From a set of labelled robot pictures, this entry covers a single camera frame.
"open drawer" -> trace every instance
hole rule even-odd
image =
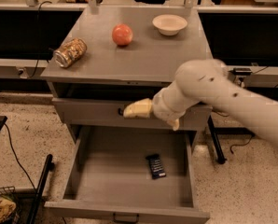
[[[45,206],[61,217],[120,223],[197,224],[188,134],[160,129],[83,126],[63,199]],[[160,154],[166,176],[152,179],[147,155]]]
[[[155,117],[125,119],[121,112],[130,101],[54,98],[53,103],[61,121],[67,124],[172,129]],[[180,119],[180,129],[203,131],[211,111],[209,105],[191,107]]]

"speckled floor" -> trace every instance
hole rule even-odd
[[[46,156],[53,155],[56,167],[49,175],[45,193],[49,200],[62,197],[74,143],[63,125],[49,95],[0,94],[0,115],[7,116],[12,142],[21,164],[37,184]],[[213,115],[217,126],[236,126],[230,118]],[[277,223],[278,224],[278,150],[267,142],[253,139],[245,147],[248,135],[220,135],[220,142],[228,161],[220,165],[209,152],[209,135],[202,137],[193,153],[195,184],[199,207],[209,212],[208,224]],[[14,159],[9,146],[7,129],[0,132],[0,187],[31,185]],[[66,218],[66,223],[111,223],[87,219]],[[64,223],[47,209],[40,209],[35,223]]]

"tin can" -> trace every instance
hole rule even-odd
[[[79,60],[84,55],[86,49],[87,46],[83,40],[74,38],[54,50],[55,61],[60,67],[67,68]]]

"bowl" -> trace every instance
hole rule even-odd
[[[163,35],[177,35],[180,30],[188,25],[184,18],[170,14],[159,15],[153,19],[152,23]]]

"gray tabletop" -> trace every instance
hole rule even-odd
[[[178,35],[161,35],[152,24],[161,14],[182,16],[188,26]],[[112,29],[119,23],[133,30],[133,41],[127,47],[112,40]],[[88,7],[63,42],[76,37],[87,44],[85,55],[66,69],[52,59],[43,78],[60,82],[171,82],[182,63],[212,58],[195,9]]]

